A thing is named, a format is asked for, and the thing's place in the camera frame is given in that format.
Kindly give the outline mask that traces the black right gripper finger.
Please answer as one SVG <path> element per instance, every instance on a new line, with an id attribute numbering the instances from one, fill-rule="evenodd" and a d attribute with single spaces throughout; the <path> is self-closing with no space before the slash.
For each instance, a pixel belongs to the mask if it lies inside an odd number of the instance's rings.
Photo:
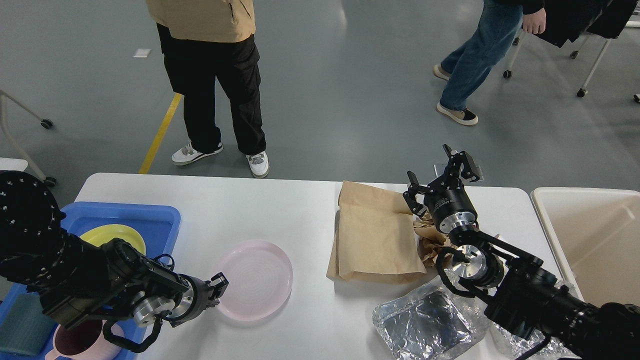
<path id="1" fill-rule="evenodd" d="M 443 145 L 448 162 L 442 174 L 435 178 L 433 184 L 439 191 L 462 190 L 470 183 L 483 180 L 482 171 L 474 162 L 474 158 L 466 151 L 457 152 L 449 145 Z"/>
<path id="2" fill-rule="evenodd" d="M 407 172 L 407 178 L 409 183 L 407 185 L 407 191 L 403 193 L 403 199 L 407 203 L 407 207 L 410 212 L 418 218 L 423 218 L 425 214 L 430 214 L 430 209 L 425 201 L 419 202 L 417 199 L 418 194 L 425 195 L 431 191 L 431 185 L 421 185 L 415 173 Z"/>

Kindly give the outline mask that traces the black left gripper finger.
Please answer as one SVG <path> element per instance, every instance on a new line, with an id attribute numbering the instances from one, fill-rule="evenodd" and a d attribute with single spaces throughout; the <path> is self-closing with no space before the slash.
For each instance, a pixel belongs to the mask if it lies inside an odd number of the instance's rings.
<path id="1" fill-rule="evenodd" d="M 218 272 L 205 285 L 206 306 L 218 306 L 229 285 L 227 277 L 223 272 Z"/>

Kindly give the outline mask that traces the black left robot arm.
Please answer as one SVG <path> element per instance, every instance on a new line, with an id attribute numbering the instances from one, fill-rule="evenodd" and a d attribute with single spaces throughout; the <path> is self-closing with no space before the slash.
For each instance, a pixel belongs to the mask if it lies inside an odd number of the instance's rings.
<path id="1" fill-rule="evenodd" d="M 19 170 L 0 176 L 1 276 L 37 292 L 43 314 L 67 330 L 105 321 L 114 346 L 143 353 L 160 334 L 214 308 L 229 281 L 174 272 L 121 238 L 94 246 L 62 227 L 66 214 L 46 185 Z"/>

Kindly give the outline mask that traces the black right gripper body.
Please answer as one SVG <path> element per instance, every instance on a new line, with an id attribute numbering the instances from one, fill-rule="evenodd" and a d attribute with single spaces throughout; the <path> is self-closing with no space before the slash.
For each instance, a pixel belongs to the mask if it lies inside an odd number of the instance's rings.
<path id="1" fill-rule="evenodd" d="M 477 223 L 478 214 L 464 187 L 432 189 L 425 194 L 423 202 L 437 230 L 443 234 Z"/>

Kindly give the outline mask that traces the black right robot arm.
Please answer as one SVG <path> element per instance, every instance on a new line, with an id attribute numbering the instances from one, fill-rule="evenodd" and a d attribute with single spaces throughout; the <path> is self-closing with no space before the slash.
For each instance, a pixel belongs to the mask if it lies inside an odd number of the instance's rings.
<path id="1" fill-rule="evenodd" d="M 528 359 L 553 338 L 583 360 L 637 360 L 639 308 L 608 302 L 595 306 L 556 287 L 557 277 L 543 269 L 543 260 L 480 230 L 478 214 L 464 181 L 480 178 L 473 157 L 443 145 L 448 162 L 442 174 L 422 185 L 412 171 L 402 195 L 412 214 L 430 215 L 447 235 L 435 260 L 443 284 L 455 295 L 478 298 L 484 315 L 516 337 L 530 339 L 534 330 L 544 339 L 520 356 Z"/>

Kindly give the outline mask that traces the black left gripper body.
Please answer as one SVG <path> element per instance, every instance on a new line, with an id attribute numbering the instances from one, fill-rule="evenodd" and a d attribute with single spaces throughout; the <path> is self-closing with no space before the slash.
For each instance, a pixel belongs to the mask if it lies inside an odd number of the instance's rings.
<path id="1" fill-rule="evenodd" d="M 183 292 L 179 304 L 167 315 L 167 321 L 172 328 L 196 319 L 202 312 L 213 307 L 213 300 L 210 299 L 210 280 L 201 280 L 189 275 L 182 275 L 182 278 L 187 281 L 189 289 Z"/>

